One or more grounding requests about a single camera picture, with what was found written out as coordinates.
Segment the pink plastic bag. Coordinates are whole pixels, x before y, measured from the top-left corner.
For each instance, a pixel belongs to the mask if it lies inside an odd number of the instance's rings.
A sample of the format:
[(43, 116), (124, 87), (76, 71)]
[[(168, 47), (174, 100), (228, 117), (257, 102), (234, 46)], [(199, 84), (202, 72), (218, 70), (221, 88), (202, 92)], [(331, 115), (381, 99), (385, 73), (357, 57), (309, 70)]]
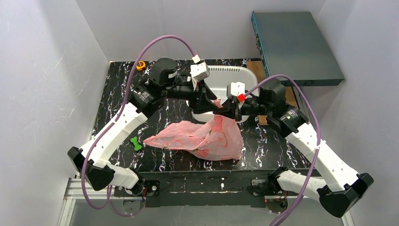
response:
[(168, 150), (184, 150), (208, 161), (240, 160), (243, 137), (234, 119), (214, 115), (205, 124), (172, 123), (144, 144)]

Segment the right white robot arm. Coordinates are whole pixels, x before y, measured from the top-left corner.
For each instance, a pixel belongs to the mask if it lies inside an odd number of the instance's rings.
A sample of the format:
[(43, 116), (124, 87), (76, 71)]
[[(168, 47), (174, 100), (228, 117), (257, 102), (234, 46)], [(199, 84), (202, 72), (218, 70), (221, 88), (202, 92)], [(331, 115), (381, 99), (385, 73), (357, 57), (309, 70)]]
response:
[(234, 120), (244, 115), (265, 115), (268, 125), (296, 147), (321, 178), (279, 167), (268, 175), (265, 182), (250, 186), (250, 191), (256, 195), (295, 192), (298, 195), (295, 206), (306, 196), (318, 201), (332, 216), (343, 217), (364, 196), (373, 184), (373, 178), (347, 165), (321, 139), (317, 121), (309, 121), (297, 107), (287, 103), (286, 88), (279, 79), (267, 78), (254, 90), (258, 95), (246, 90), (241, 82), (229, 84), (227, 100), (218, 113)]

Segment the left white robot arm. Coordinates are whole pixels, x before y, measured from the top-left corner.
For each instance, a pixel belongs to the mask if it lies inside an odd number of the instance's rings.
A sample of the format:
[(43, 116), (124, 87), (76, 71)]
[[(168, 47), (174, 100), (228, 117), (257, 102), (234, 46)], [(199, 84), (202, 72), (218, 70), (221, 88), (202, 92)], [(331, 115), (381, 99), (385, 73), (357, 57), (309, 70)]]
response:
[(142, 178), (133, 169), (112, 165), (109, 158), (137, 127), (163, 107), (166, 98), (188, 101), (195, 113), (215, 111), (216, 96), (204, 81), (209, 76), (204, 61), (191, 65), (188, 73), (179, 71), (173, 59), (156, 61), (106, 126), (86, 144), (70, 148), (67, 155), (75, 169), (95, 191), (107, 186), (134, 188)]

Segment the white plastic basin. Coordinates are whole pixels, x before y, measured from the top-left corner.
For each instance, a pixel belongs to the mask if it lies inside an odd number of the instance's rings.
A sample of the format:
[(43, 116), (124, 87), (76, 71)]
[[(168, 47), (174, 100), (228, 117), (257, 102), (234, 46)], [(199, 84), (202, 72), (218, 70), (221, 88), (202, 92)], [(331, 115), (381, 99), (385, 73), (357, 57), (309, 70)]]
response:
[(240, 66), (209, 66), (210, 76), (205, 83), (216, 95), (221, 103), (227, 100), (227, 86), (232, 82), (245, 84), (245, 90), (252, 89), (258, 84), (255, 74)]

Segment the wooden board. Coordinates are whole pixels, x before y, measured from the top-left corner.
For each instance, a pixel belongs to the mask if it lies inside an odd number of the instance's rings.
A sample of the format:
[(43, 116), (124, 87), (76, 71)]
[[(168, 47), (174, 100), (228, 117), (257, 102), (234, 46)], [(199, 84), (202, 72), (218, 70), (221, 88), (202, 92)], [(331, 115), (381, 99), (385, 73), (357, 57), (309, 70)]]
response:
[[(247, 69), (251, 70), (255, 74), (258, 82), (260, 82), (266, 78), (263, 64), (261, 61), (247, 61), (246, 66), (247, 66)], [(287, 99), (288, 104), (298, 107), (298, 103), (297, 103), (297, 100), (296, 100), (296, 97), (295, 97), (292, 87), (286, 87), (285, 97)], [(268, 125), (266, 116), (259, 115), (257, 118), (258, 118), (260, 125)]]

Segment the black marble mat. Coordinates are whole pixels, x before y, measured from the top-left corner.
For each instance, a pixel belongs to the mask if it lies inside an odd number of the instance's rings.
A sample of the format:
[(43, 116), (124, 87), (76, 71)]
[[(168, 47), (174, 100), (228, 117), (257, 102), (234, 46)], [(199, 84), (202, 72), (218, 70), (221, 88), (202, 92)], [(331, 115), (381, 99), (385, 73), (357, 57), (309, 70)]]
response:
[[(248, 62), (258, 59), (209, 59), (208, 65), (227, 65), (247, 67)], [(106, 75), (105, 85), (92, 130), (95, 136), (116, 114), (123, 101), (127, 76), (134, 62), (112, 62)], [(187, 151), (162, 150), (142, 143), (146, 138), (158, 134), (170, 123), (181, 120), (196, 121), (184, 106), (184, 101), (166, 100), (145, 124), (137, 128), (130, 137), (137, 137), (142, 145), (140, 151), (126, 139), (110, 162), (121, 167), (133, 167), (139, 172), (148, 171), (197, 171), (197, 170), (274, 170), (279, 166), (287, 168), (308, 168), (309, 161), (293, 145), (279, 136), (273, 129), (261, 125), (257, 117), (250, 117), (239, 123), (244, 145), (240, 160), (206, 161), (198, 159)]]

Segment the orange tape measure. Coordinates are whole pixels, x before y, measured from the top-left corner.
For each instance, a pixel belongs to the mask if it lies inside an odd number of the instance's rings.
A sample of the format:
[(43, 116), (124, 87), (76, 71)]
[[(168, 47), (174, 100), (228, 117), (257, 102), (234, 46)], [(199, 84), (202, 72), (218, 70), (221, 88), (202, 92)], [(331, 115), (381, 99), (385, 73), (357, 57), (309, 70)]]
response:
[(146, 63), (144, 61), (139, 61), (136, 65), (138, 71), (143, 71), (146, 68)]

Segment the green bone toy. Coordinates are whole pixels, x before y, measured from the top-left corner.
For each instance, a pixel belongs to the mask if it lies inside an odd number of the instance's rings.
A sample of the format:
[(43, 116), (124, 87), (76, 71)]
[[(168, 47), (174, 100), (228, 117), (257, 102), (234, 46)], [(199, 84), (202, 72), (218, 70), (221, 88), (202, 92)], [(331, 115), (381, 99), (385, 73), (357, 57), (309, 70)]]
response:
[(138, 151), (140, 151), (140, 150), (142, 149), (142, 145), (139, 143), (138, 137), (130, 138), (129, 141), (130, 141), (130, 143), (134, 146), (134, 150), (135, 150), (136, 152), (138, 152)]

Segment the grey metal box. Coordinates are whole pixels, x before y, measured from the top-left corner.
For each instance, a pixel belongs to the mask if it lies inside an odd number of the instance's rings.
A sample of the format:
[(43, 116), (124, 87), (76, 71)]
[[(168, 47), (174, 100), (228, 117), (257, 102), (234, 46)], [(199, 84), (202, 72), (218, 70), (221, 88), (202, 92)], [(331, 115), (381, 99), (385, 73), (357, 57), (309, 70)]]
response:
[(251, 23), (267, 77), (287, 75), (300, 87), (344, 80), (311, 12), (253, 12)]

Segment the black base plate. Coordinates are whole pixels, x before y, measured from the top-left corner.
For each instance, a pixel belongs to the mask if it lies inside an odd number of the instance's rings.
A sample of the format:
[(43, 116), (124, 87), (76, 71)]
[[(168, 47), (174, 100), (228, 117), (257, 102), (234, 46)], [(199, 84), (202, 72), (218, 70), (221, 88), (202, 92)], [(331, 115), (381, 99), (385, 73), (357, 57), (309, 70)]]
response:
[(141, 172), (147, 208), (164, 206), (265, 207), (265, 199), (288, 198), (297, 192), (273, 192), (266, 182), (272, 170)]

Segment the aluminium frame rail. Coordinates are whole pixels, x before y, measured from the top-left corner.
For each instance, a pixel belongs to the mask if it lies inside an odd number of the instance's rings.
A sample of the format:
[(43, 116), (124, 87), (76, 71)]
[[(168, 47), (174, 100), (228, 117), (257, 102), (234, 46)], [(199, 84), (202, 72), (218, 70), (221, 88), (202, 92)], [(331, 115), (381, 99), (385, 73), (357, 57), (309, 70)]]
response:
[[(106, 191), (87, 190), (92, 202), (104, 203)], [(139, 198), (111, 198), (115, 209), (135, 213), (140, 209)], [(111, 208), (95, 210), (84, 199), (79, 179), (69, 179), (64, 195), (58, 226), (268, 226), (277, 213), (267, 208), (249, 206), (167, 206), (143, 208), (133, 217), (122, 217)], [(354, 226), (350, 213), (335, 218), (322, 211), (309, 198), (280, 226)]]

